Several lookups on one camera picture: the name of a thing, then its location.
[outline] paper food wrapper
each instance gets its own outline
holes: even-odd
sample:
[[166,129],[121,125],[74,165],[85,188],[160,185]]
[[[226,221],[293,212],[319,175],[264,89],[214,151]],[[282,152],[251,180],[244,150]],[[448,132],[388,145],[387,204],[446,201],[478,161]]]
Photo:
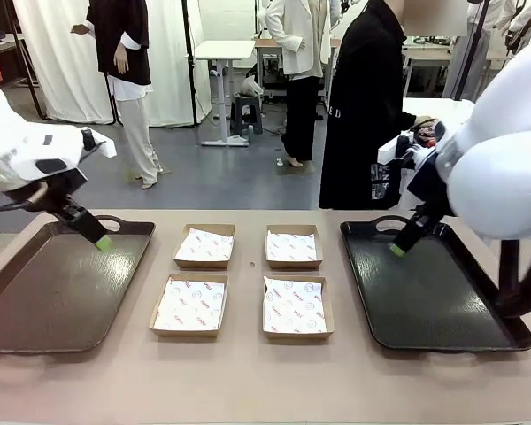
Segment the paper food wrapper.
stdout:
[[155,328],[214,330],[219,328],[224,284],[169,279],[159,303]]
[[264,331],[280,334],[327,332],[322,284],[265,279]]
[[233,236],[216,235],[192,228],[175,258],[187,261],[225,261],[230,259],[233,246]]
[[267,232],[267,258],[273,261],[316,261],[315,235]]

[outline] black top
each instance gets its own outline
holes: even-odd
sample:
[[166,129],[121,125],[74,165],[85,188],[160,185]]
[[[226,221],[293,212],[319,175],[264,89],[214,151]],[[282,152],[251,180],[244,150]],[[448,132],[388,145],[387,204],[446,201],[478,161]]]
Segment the black top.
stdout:
[[[148,7],[145,0],[90,0],[87,20],[95,26],[98,71],[141,86],[151,84]],[[119,73],[114,65],[114,53],[124,33],[142,47],[127,50],[129,70]]]
[[320,208],[387,209],[397,203],[400,170],[376,162],[378,149],[415,121],[402,111],[403,42],[383,0],[370,0],[346,31],[330,97]]

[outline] gray floor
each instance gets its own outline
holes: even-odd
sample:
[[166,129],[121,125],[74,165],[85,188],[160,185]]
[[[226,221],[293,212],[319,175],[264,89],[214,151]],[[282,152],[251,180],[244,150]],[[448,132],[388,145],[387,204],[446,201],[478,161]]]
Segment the gray floor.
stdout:
[[[38,120],[27,89],[9,89],[12,107],[27,120]],[[277,130],[285,105],[265,105],[264,125]],[[324,108],[319,106],[319,113]],[[142,209],[314,209],[319,199],[321,158],[326,121],[318,121],[314,157],[316,171],[307,175],[279,175],[276,159],[282,154],[279,136],[267,131],[252,136],[249,148],[204,148],[200,142],[219,139],[218,122],[207,120],[195,129],[153,128],[151,141],[161,161],[172,170],[151,190],[142,191],[125,176],[126,152],[114,159],[95,155],[83,164],[89,182],[75,199],[87,208]],[[95,126],[125,147],[121,128]],[[0,195],[0,204],[5,200]],[[18,232],[31,221],[27,212],[0,213],[0,233]]]

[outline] black tray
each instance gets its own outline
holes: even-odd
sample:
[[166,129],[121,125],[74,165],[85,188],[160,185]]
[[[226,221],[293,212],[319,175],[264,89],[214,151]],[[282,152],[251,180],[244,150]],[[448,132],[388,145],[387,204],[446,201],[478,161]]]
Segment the black tray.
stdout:
[[0,271],[0,352],[84,352],[104,340],[155,224],[97,218],[119,224],[109,252],[53,222]]
[[341,231],[375,340],[393,350],[516,352],[531,349],[521,319],[500,317],[498,289],[456,233],[440,223],[403,258],[398,233],[377,226],[398,216],[346,222]]

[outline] white backdrop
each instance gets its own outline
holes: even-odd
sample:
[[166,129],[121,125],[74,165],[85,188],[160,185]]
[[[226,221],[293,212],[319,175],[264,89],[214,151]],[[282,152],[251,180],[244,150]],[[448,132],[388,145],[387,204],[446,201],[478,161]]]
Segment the white backdrop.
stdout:
[[[152,126],[192,124],[189,71],[179,0],[148,0]],[[86,17],[89,0],[14,0],[48,115],[58,120],[112,121],[104,77],[97,71],[95,41],[69,33]],[[189,0],[193,43],[204,39],[198,1]],[[199,120],[211,109],[208,68],[196,64]]]

